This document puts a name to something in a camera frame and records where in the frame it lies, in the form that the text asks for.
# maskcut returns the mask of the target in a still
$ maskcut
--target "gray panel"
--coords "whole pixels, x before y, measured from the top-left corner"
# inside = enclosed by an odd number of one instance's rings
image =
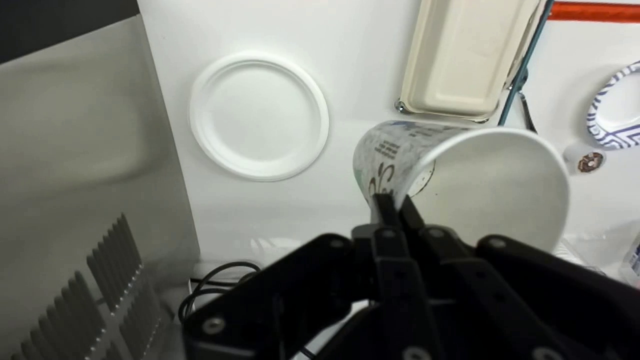
[[[140,17],[0,65],[0,358],[127,215],[156,288],[199,255]]]

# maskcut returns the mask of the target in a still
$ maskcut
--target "printed pattern on cup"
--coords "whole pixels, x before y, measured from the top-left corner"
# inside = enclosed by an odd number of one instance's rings
[[[465,131],[465,127],[413,121],[374,126],[360,139],[353,155],[353,172],[367,203],[375,193],[398,194],[415,180],[408,177],[423,156]]]

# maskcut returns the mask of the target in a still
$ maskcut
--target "orange stripe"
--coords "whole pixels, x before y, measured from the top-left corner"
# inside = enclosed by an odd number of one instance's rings
[[[556,1],[548,19],[640,23],[640,5]]]

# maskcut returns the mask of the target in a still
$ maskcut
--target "paper plate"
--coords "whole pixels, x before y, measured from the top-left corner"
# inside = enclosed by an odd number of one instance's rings
[[[208,66],[193,85],[189,122],[208,157],[256,181],[305,170],[329,133],[326,102],[314,80],[264,53],[235,54]]]
[[[640,61],[618,71],[596,94],[587,129],[600,145],[625,149],[640,145]]]

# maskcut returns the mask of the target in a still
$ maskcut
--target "blue patterned paper plate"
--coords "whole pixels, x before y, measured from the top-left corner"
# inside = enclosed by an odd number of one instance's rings
[[[587,129],[600,145],[608,149],[626,149],[640,145],[640,120],[633,121],[623,127],[607,128],[598,118],[598,107],[601,105],[607,92],[625,76],[640,71],[640,61],[618,71],[607,84],[596,94],[589,113],[587,114]]]

